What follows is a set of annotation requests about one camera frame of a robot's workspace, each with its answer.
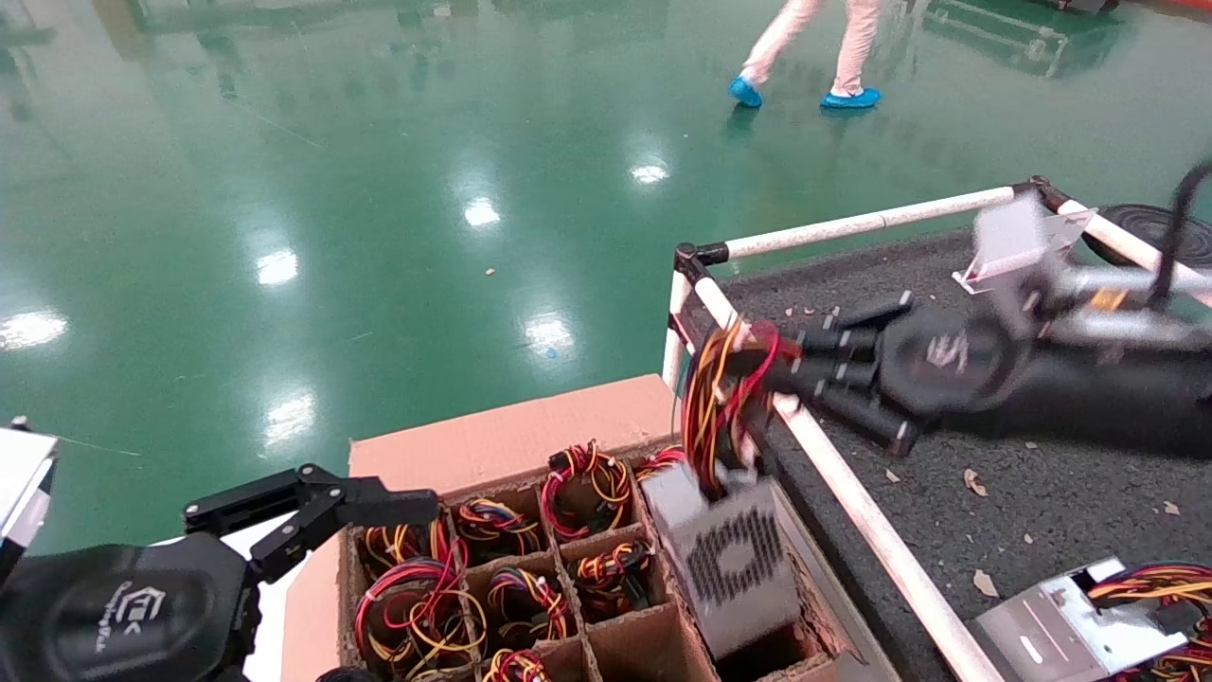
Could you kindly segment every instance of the blue shoe cover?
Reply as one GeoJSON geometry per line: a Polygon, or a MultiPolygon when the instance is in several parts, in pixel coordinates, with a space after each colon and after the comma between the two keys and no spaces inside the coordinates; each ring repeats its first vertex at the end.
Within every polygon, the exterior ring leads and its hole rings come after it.
{"type": "Polygon", "coordinates": [[[739,75],[732,79],[732,85],[728,86],[728,94],[736,97],[745,107],[761,107],[761,94],[754,90],[753,85],[749,85],[748,80],[739,75]]]}
{"type": "Polygon", "coordinates": [[[874,87],[864,87],[862,92],[851,97],[839,97],[830,92],[821,101],[821,105],[827,109],[869,109],[880,101],[880,91],[874,87]]]}

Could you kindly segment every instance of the robotic arm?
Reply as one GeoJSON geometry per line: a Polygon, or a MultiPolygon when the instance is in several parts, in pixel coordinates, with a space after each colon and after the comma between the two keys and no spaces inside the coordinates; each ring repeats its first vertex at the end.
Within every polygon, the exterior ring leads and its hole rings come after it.
{"type": "Polygon", "coordinates": [[[433,491],[391,493],[378,478],[304,465],[188,505],[187,535],[170,545],[22,558],[50,502],[53,446],[0,429],[5,462],[19,460],[23,472],[21,493],[0,499],[0,682],[241,682],[261,583],[282,578],[345,525],[439,515],[433,491]],[[219,539],[292,511],[248,561],[219,539]]]}
{"type": "MultiPolygon", "coordinates": [[[[944,429],[1207,458],[1212,328],[1166,308],[1172,290],[1212,291],[1212,271],[1172,271],[1173,233],[1210,172],[1204,165],[1184,180],[1156,277],[1063,263],[1046,247],[1044,208],[1019,199],[977,218],[985,260],[1018,262],[974,311],[919,308],[907,291],[857,315],[830,315],[823,328],[800,332],[799,359],[770,367],[762,386],[799,396],[892,454],[944,429]],[[1091,305],[1096,293],[1115,303],[1091,305]],[[1142,300],[1134,309],[1124,303],[1133,298],[1142,300]]],[[[730,372],[751,376],[764,357],[737,354],[730,372]]]]}

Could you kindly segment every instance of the gray metal casing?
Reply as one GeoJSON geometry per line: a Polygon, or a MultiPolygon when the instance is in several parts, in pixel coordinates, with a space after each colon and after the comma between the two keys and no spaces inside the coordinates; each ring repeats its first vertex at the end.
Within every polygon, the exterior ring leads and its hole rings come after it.
{"type": "Polygon", "coordinates": [[[758,481],[710,506],[685,465],[642,487],[713,657],[720,659],[799,617],[772,483],[758,481]]]}
{"type": "Polygon", "coordinates": [[[1187,643],[1157,627],[1153,603],[1096,609],[1074,581],[1082,571],[1097,583],[1124,564],[1111,557],[1050,578],[968,624],[1007,681],[1096,682],[1187,643]]]}

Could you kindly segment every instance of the power supply unit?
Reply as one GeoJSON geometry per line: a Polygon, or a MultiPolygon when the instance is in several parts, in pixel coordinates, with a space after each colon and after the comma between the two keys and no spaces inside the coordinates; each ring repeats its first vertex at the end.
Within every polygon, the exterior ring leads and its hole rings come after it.
{"type": "Polygon", "coordinates": [[[716,659],[796,619],[795,579],[771,482],[759,480],[713,505],[685,465],[641,486],[716,659]]]}

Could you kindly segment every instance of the cardboard box flap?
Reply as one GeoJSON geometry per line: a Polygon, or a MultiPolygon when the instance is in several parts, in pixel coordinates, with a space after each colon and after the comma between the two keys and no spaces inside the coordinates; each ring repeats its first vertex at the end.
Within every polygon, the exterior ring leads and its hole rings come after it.
{"type": "Polygon", "coordinates": [[[350,476],[440,494],[547,469],[547,458],[598,439],[604,451],[668,437],[674,396],[652,374],[355,441],[350,476]]]}

